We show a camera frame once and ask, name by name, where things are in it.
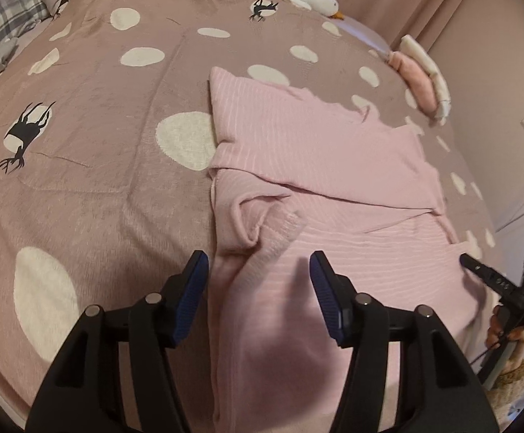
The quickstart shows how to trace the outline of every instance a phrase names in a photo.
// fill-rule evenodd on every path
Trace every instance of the pink sweater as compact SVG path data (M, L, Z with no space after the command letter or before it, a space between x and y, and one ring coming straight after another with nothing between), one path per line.
M208 290L215 422L248 433L335 411L350 350L328 337L310 254L382 303L475 317L439 177L412 129L307 89L214 68L217 251ZM389 382L398 379L391 350Z

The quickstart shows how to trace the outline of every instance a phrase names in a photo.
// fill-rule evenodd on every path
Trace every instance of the polka dot bedsheet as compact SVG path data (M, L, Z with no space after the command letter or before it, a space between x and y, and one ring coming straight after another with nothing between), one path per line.
M451 126L321 15L287 0L68 0L0 77L0 396L21 417L86 306L130 305L193 249L213 256L212 66L411 125L459 239L501 268ZM194 431L211 431L204 307L171 361Z

